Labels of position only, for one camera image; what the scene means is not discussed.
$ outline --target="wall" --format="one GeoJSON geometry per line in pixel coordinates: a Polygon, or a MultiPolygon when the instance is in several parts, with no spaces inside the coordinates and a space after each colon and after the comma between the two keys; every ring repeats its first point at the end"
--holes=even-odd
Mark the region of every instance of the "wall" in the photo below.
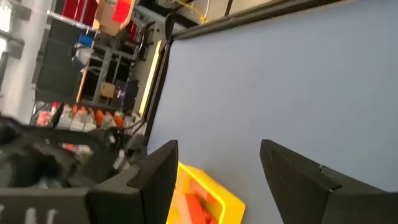
{"type": "Polygon", "coordinates": [[[21,59],[10,59],[7,63],[4,81],[2,83],[1,102],[2,112],[17,118],[23,123],[28,123],[34,104],[34,90],[32,78],[35,70],[37,52],[40,48],[45,29],[49,8],[49,0],[22,0],[23,6],[34,8],[29,22],[19,21],[15,33],[25,40],[21,59]]]}

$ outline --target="workshop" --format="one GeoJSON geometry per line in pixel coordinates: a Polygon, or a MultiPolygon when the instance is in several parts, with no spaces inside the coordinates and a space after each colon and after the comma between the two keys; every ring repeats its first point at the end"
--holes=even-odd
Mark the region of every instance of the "workshop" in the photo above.
{"type": "Polygon", "coordinates": [[[0,0],[0,223],[397,224],[397,21],[397,0],[0,0]]]}

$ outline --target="cable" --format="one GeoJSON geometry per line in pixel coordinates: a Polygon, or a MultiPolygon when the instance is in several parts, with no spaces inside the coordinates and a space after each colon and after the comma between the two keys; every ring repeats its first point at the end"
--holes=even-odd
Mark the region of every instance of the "cable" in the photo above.
{"type": "Polygon", "coordinates": [[[206,22],[209,21],[209,20],[206,18],[206,14],[207,14],[208,9],[206,10],[206,14],[203,15],[203,14],[200,13],[197,9],[195,9],[191,4],[187,4],[187,3],[185,3],[185,2],[183,2],[183,1],[181,1],[181,0],[173,0],[173,1],[176,1],[176,2],[178,2],[179,4],[181,4],[182,6],[188,8],[188,9],[191,9],[192,11],[194,11],[195,13],[197,13],[197,14],[200,16],[200,20],[201,20],[201,23],[202,23],[202,24],[204,24],[204,23],[206,23],[206,22]]]}
{"type": "Polygon", "coordinates": [[[209,12],[209,8],[210,8],[210,0],[207,0],[207,7],[206,7],[206,12],[204,17],[207,18],[207,12],[209,12]]]}

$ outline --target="orange block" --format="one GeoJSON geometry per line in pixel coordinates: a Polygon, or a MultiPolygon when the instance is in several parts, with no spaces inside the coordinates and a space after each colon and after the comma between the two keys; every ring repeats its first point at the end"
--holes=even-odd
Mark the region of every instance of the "orange block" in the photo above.
{"type": "Polygon", "coordinates": [[[199,198],[194,194],[185,194],[178,201],[178,212],[181,223],[206,224],[205,214],[200,205],[199,198]]]}
{"type": "Polygon", "coordinates": [[[75,115],[77,113],[77,109],[78,109],[77,105],[74,105],[73,108],[72,108],[73,115],[75,115]]]}
{"type": "Polygon", "coordinates": [[[213,196],[211,196],[211,194],[194,179],[191,179],[189,181],[189,186],[191,190],[193,190],[199,197],[203,198],[206,202],[208,203],[216,202],[216,199],[213,196]]]}
{"type": "Polygon", "coordinates": [[[104,114],[102,113],[101,110],[98,110],[97,113],[95,114],[95,121],[97,123],[97,126],[101,126],[102,120],[104,120],[104,114]]]}
{"type": "Polygon", "coordinates": [[[114,117],[114,122],[116,123],[116,125],[117,125],[118,127],[120,127],[120,128],[123,127],[124,121],[123,121],[122,117],[116,115],[116,116],[114,117]]]}
{"type": "Polygon", "coordinates": [[[203,208],[203,214],[205,214],[206,224],[210,224],[213,216],[211,216],[210,212],[208,210],[206,210],[206,208],[203,208]]]}

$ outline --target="metal frame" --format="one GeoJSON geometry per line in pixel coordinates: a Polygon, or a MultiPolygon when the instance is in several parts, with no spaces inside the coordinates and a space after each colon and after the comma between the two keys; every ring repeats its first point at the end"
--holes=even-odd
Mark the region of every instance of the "metal frame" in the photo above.
{"type": "Polygon", "coordinates": [[[341,2],[344,0],[275,0],[264,3],[248,10],[235,13],[224,18],[211,21],[201,26],[195,26],[176,34],[172,34],[176,17],[168,16],[165,22],[165,35],[167,43],[162,49],[159,56],[159,63],[156,73],[154,75],[155,82],[151,86],[150,95],[147,99],[146,109],[142,117],[147,121],[147,129],[145,135],[147,136],[146,144],[149,141],[150,133],[155,120],[155,114],[159,105],[160,96],[162,94],[164,82],[167,76],[167,68],[169,63],[170,46],[173,40],[182,40],[198,37],[213,32],[219,32],[234,27],[251,24],[274,17],[283,16],[295,12],[304,11],[318,6],[341,2]]]}
{"type": "Polygon", "coordinates": [[[93,97],[93,100],[91,101],[92,105],[99,105],[100,98],[101,98],[101,94],[100,94],[101,86],[105,82],[106,76],[108,74],[109,64],[110,64],[110,61],[112,60],[112,55],[118,55],[118,63],[116,64],[116,69],[113,74],[113,83],[116,79],[116,75],[118,74],[118,69],[120,66],[121,58],[125,57],[125,58],[128,58],[128,59],[134,61],[134,57],[133,57],[133,55],[124,53],[120,50],[111,49],[110,47],[106,47],[106,46],[102,46],[102,45],[95,45],[95,47],[105,50],[103,63],[102,63],[101,70],[98,75],[98,81],[97,81],[97,84],[95,87],[94,97],[93,97]]]}

